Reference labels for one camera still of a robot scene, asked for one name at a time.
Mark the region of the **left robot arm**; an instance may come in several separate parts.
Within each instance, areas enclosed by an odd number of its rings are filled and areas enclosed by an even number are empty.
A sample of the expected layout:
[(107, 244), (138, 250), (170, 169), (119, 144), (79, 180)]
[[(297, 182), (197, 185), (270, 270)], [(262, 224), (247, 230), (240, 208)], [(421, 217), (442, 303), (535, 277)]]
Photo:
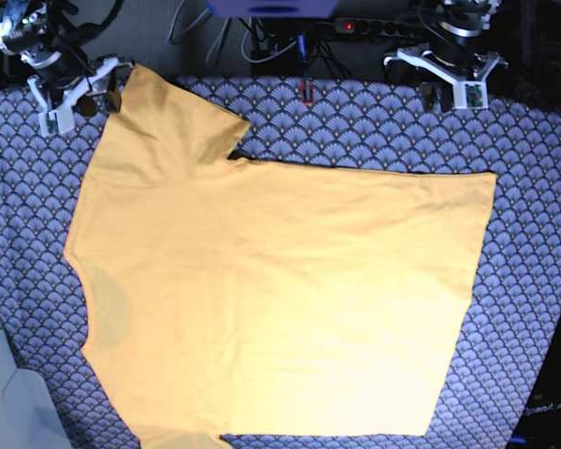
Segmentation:
[(509, 66), (496, 52), (478, 52), (481, 34), (499, 5), (498, 1), (439, 1), (427, 9), (420, 2), (416, 17), (429, 38), (386, 53), (383, 66), (400, 65), (417, 74), (426, 112), (436, 104), (443, 112), (487, 109), (490, 74), (499, 66)]

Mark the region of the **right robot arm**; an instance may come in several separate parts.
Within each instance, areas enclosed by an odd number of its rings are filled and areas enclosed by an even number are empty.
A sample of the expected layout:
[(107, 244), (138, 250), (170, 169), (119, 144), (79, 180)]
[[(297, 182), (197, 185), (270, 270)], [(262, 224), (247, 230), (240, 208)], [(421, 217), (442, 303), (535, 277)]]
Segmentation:
[(119, 112), (122, 95), (116, 71), (135, 63), (115, 55), (91, 60), (82, 46), (98, 38), (118, 17), (113, 3), (100, 23), (73, 24), (79, 13), (69, 1), (6, 1), (0, 20), (0, 90), (26, 84), (38, 104), (44, 137), (75, 128), (75, 114), (93, 117), (95, 99)]

